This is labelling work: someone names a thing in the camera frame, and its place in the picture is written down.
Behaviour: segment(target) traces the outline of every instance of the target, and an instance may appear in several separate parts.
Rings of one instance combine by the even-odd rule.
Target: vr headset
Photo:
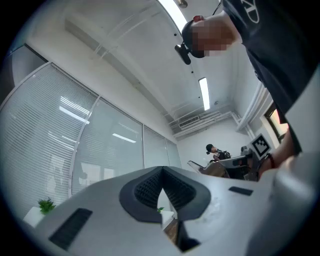
[[[219,2],[218,6],[214,10],[212,15],[215,15],[216,11],[220,7],[221,2]],[[190,65],[191,59],[189,58],[188,54],[190,53],[193,57],[198,59],[203,58],[205,56],[205,52],[203,50],[195,50],[192,49],[192,31],[191,31],[191,24],[193,20],[190,20],[187,24],[184,25],[181,35],[182,35],[182,44],[177,44],[174,49],[179,54],[183,62],[187,65]]]

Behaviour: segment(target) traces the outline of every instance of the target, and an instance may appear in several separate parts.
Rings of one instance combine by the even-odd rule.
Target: window frame
[[[271,120],[271,116],[274,113],[274,111],[277,110],[275,103],[273,102],[272,105],[269,107],[269,109],[266,111],[266,113],[264,114],[264,117],[267,119],[268,123],[271,125],[276,138],[278,139],[279,143],[281,144],[282,140],[285,137],[285,133],[280,135],[274,122]]]

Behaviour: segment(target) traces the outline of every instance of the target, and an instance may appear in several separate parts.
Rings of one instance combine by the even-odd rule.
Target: person
[[[217,147],[213,146],[212,144],[206,145],[205,149],[206,149],[206,154],[209,155],[210,153],[212,153],[213,159],[216,161],[229,158],[226,155],[226,154],[229,154],[228,152],[223,152],[222,150],[218,149]]]
[[[197,15],[182,31],[186,46],[193,56],[210,56],[231,45],[245,46],[257,78],[270,92],[280,122],[307,86],[319,64],[319,47],[312,24],[317,15],[308,8],[308,19],[296,11],[295,3],[283,0],[221,0],[223,11],[217,15]],[[281,145],[269,155],[259,175],[277,168],[288,157],[301,151],[290,127]]]

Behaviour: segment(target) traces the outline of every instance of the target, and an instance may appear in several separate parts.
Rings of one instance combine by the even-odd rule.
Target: ceiling
[[[186,20],[211,15],[218,0],[187,0]],[[204,112],[198,80],[206,77],[210,110],[230,104],[238,75],[235,47],[219,56],[191,58],[185,65],[174,50],[182,38],[156,0],[72,1],[65,29],[91,47],[132,83],[168,120],[178,123]]]

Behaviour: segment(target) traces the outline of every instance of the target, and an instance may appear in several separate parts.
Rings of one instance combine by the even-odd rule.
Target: green plant
[[[48,197],[48,200],[39,200],[38,204],[40,206],[40,212],[42,212],[44,215],[49,213],[53,210],[56,206],[54,205],[54,202]]]

